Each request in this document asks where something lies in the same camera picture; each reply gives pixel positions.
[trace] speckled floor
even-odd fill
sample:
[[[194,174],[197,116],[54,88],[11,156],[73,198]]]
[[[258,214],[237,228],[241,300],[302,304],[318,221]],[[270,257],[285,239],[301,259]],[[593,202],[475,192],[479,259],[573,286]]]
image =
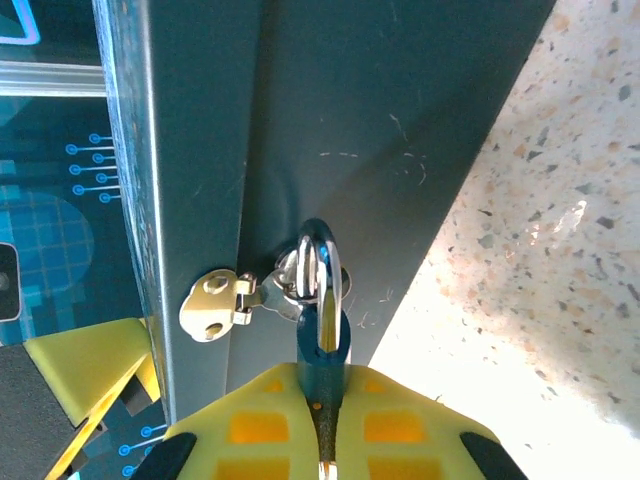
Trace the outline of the speckled floor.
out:
[[[532,479],[640,478],[640,1],[559,0],[371,365]]]

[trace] blue graphic panel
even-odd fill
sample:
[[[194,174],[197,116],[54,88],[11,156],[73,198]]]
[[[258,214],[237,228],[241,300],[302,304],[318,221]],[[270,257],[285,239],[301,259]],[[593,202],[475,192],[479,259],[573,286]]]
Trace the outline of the blue graphic panel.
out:
[[[0,348],[142,315],[108,127],[100,99],[29,99],[0,123],[0,242],[18,251],[23,303],[16,321],[0,322]],[[163,422],[160,404],[132,418],[116,401],[72,478],[131,476]]]
[[[40,32],[33,17],[29,0],[12,0],[18,15],[18,21],[22,27],[22,35],[7,36],[0,32],[0,45],[37,45],[40,43]]]

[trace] metal latch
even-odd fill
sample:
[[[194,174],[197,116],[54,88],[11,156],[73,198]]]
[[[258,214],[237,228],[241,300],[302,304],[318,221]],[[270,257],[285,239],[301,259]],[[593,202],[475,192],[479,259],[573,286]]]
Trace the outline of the metal latch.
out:
[[[280,257],[260,285],[252,273],[237,276],[232,270],[213,270],[191,288],[180,308],[180,326],[195,341],[211,342],[226,335],[234,325],[250,324],[253,309],[258,306],[297,322],[304,306],[317,302],[309,292],[298,294],[297,269],[298,251],[292,249]],[[344,268],[341,273],[344,297],[351,288],[351,278]]]

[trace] yellow plastic casing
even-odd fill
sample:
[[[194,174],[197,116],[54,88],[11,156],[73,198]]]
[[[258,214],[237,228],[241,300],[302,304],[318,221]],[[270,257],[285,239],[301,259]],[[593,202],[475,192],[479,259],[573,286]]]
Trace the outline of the yellow plastic casing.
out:
[[[368,367],[352,366],[338,417],[340,480],[483,480],[460,440],[486,427]],[[279,365],[172,426],[194,433],[179,480],[316,480],[318,444],[293,364]]]
[[[340,480],[484,480],[460,440],[481,424],[363,366],[351,367],[338,417]]]
[[[194,433],[179,480],[318,480],[318,442],[296,366],[271,368],[178,422]]]
[[[160,396],[149,335],[137,318],[33,338],[24,346],[78,429],[47,480],[64,473],[133,375],[152,400]]]

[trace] padlock shackle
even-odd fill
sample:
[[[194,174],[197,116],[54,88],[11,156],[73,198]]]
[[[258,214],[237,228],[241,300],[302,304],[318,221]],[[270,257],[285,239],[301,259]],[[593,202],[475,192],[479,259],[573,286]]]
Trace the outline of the padlock shackle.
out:
[[[298,237],[296,291],[318,299],[318,347],[325,353],[340,346],[342,270],[329,226],[318,218],[304,222]]]

